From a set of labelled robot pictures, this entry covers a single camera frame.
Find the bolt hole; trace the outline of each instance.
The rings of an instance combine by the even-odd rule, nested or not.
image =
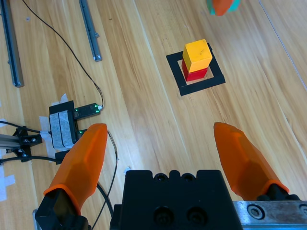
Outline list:
[[[159,173],[154,177],[155,180],[163,182],[167,180],[167,176],[163,173]]]
[[[264,211],[258,205],[249,205],[248,206],[248,213],[255,219],[263,219],[264,218]]]
[[[200,207],[189,209],[187,218],[196,226],[204,226],[207,223],[207,213]]]
[[[300,205],[299,209],[303,212],[304,215],[307,216],[307,205],[306,204]]]
[[[187,182],[191,182],[195,180],[195,177],[190,173],[183,174],[181,178],[183,178]]]
[[[174,222],[174,214],[168,207],[159,207],[153,214],[154,222],[161,227],[170,226]]]

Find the screw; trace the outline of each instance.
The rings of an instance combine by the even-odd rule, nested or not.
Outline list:
[[[255,219],[264,218],[264,212],[260,209],[259,206],[256,206],[256,205],[248,206],[248,213]]]
[[[305,216],[307,216],[307,205],[301,205],[299,209],[305,214]]]

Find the black wire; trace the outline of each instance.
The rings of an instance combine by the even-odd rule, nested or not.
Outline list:
[[[102,186],[99,184],[97,184],[97,188],[100,191],[101,195],[104,197],[105,201],[106,201],[106,205],[109,208],[110,214],[111,216],[113,216],[113,207],[111,205],[110,199],[109,197],[107,197],[106,192],[104,191],[104,189],[102,188]]]
[[[31,156],[31,157],[11,157],[6,159],[0,159],[0,164],[8,161],[17,161],[17,160],[24,160],[24,161],[30,161],[30,160],[46,160],[46,161],[53,161],[56,163],[60,163],[60,161],[50,158],[50,157],[42,157],[42,156]]]
[[[100,216],[101,216],[101,213],[102,211],[104,210],[104,207],[105,205],[107,204],[108,207],[109,207],[109,211],[110,211],[110,214],[111,214],[111,217],[113,216],[113,208],[112,208],[112,205],[111,205],[111,202],[109,200],[109,195],[111,193],[111,189],[112,189],[112,186],[113,186],[113,183],[114,183],[114,179],[115,179],[115,175],[116,175],[116,171],[117,171],[117,165],[118,165],[118,152],[117,152],[117,147],[116,147],[116,144],[115,144],[115,141],[111,135],[111,133],[108,131],[107,132],[109,134],[109,137],[111,139],[111,142],[113,144],[113,147],[114,147],[114,152],[115,152],[115,157],[116,157],[116,165],[115,165],[115,169],[114,169],[114,173],[113,173],[113,178],[112,178],[112,181],[111,181],[111,185],[110,185],[110,188],[109,188],[109,191],[106,195],[106,193],[104,192],[103,188],[100,186],[100,184],[98,183],[97,184],[97,188],[98,190],[101,192],[102,196],[104,197],[105,201],[102,205],[102,208],[100,209],[100,212],[98,214],[98,217],[92,227],[92,230],[94,229],[95,225],[97,224]],[[0,165],[4,162],[7,162],[7,161],[16,161],[16,160],[47,160],[47,161],[53,161],[53,162],[60,162],[54,158],[50,158],[50,157],[42,157],[42,156],[31,156],[31,157],[12,157],[12,158],[6,158],[6,159],[0,159]]]
[[[49,25],[47,22],[45,22],[43,19],[41,19],[29,6],[28,4],[22,0],[24,2],[24,4],[26,5],[26,7],[29,9],[29,11],[32,12],[32,14],[34,14],[42,23],[44,23],[46,26],[48,26],[51,30],[53,30],[61,39],[62,41],[65,43],[65,45],[68,47],[68,49],[71,51],[71,53],[73,54],[73,56],[75,57],[76,61],[79,63],[80,67],[83,69],[83,71],[85,72],[85,74],[88,76],[88,78],[92,81],[92,83],[94,84],[94,86],[96,87],[97,91],[99,92],[100,96],[101,96],[101,101],[102,101],[102,108],[104,107],[104,97],[102,94],[102,91],[100,89],[100,87],[96,84],[96,82],[92,79],[92,77],[88,74],[88,72],[85,70],[85,68],[83,67],[83,65],[81,64],[80,60],[77,58],[77,56],[75,55],[74,51],[72,50],[72,48],[69,46],[69,44],[65,41],[65,39],[51,26]]]
[[[27,131],[29,131],[29,132],[33,132],[33,133],[40,133],[38,130],[34,130],[34,129],[30,129],[30,128],[26,128],[25,126],[15,125],[15,124],[13,124],[13,123],[6,122],[6,121],[0,121],[0,123],[2,123],[2,124],[6,124],[6,125],[9,125],[9,126],[14,126],[14,127],[16,127],[16,128],[19,128],[19,129],[27,130]]]
[[[114,183],[116,171],[117,171],[118,153],[117,153],[117,147],[116,147],[115,141],[114,141],[114,139],[113,139],[111,133],[110,133],[109,131],[108,131],[107,133],[109,134],[109,137],[110,137],[110,139],[111,139],[111,142],[112,142],[112,144],[113,144],[113,146],[114,146],[115,157],[116,157],[116,164],[115,164],[114,174],[113,174],[113,178],[112,178],[112,181],[111,181],[110,189],[109,189],[109,191],[108,191],[108,193],[107,193],[107,197],[109,197],[110,192],[111,192],[111,189],[112,189],[112,186],[113,186],[113,183]],[[96,221],[95,221],[95,223],[94,223],[94,225],[93,225],[93,227],[92,227],[92,230],[94,230],[94,227],[95,227],[95,225],[97,224],[97,222],[98,222],[98,220],[99,220],[99,218],[100,218],[100,216],[101,216],[101,213],[102,213],[102,211],[104,210],[105,205],[106,205],[106,200],[105,200],[104,204],[102,205],[102,208],[100,209],[100,212],[99,212],[99,214],[98,214],[98,216],[97,216],[97,219],[96,219]]]

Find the stacked blocks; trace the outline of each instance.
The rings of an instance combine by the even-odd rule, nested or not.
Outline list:
[[[182,71],[186,81],[205,77],[212,54],[205,39],[188,43],[183,51]]]

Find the yellow block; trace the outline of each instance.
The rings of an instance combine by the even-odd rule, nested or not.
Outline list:
[[[187,65],[189,73],[209,66],[212,54],[205,39],[188,43],[183,51],[183,59]]]

